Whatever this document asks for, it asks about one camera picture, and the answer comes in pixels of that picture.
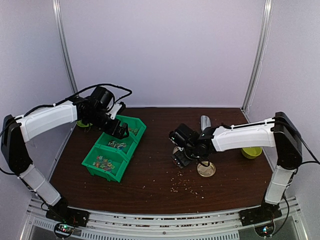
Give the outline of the green bin compartment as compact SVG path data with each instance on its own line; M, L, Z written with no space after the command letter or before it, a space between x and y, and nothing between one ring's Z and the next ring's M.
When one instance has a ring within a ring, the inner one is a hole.
M115 150L122 154L126 161L129 162L134 156L138 144L138 140L133 137L132 134L130 134L129 137L118 139L114 136L102 133L94 145L108 151Z
M116 118L122 123L126 123L128 125L130 135L132 135L135 141L139 143L147 129L147 126L142 122L142 120L136 117L124 115L117 115Z

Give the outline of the gold jar lid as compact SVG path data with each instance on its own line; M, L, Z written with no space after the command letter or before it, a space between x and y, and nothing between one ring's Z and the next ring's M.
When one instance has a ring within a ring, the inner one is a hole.
M213 163L201 162L197 164L197 172L202 177L212 177L216 173L216 167Z

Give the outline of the green bin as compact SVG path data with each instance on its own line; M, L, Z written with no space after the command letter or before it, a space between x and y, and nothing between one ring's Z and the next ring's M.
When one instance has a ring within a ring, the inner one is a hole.
M92 176L120 183L129 160L120 150L94 145L81 164Z

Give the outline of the metal scoop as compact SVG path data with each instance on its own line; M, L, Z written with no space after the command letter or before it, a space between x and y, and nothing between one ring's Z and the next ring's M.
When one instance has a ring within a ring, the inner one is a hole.
M206 128L210 128L211 126L211 119L207 115L202 115L200 117L201 131L203 132Z

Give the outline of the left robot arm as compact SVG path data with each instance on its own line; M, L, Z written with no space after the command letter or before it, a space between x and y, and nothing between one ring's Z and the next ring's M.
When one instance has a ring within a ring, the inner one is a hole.
M31 188L61 222L72 218L67 200L35 167L26 148L34 137L64 124L82 121L92 124L104 133L117 139L129 137L129 127L116 118L125 108L123 102L111 110L93 97L75 97L61 104L41 107L30 114L13 117L8 115L3 122L1 151L9 169L27 187Z

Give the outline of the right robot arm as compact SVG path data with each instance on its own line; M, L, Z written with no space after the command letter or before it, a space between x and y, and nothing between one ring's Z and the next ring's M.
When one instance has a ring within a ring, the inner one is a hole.
M184 168L197 161L204 169L211 165L209 155L233 149L269 147L276 148L277 163L266 188L263 205L256 210L259 220L268 220L275 212L292 182L294 173L302 164L301 134L284 112L272 118L240 125L218 127L207 125L198 133L184 123L168 135L175 145L174 163Z

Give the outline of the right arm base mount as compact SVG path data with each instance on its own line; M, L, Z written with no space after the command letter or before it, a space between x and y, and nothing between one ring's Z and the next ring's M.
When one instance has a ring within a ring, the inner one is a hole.
M241 210L238 214L243 227L249 225L257 225L264 222L270 223L274 219L280 218L282 216L282 212L280 209L272 210L262 208L261 206Z

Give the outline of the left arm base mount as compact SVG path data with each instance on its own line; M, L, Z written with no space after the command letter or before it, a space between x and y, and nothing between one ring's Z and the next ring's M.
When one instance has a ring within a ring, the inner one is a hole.
M85 210L68 208L66 214L54 213L52 210L46 212L45 217L57 222L66 223L75 227L86 227L90 213Z

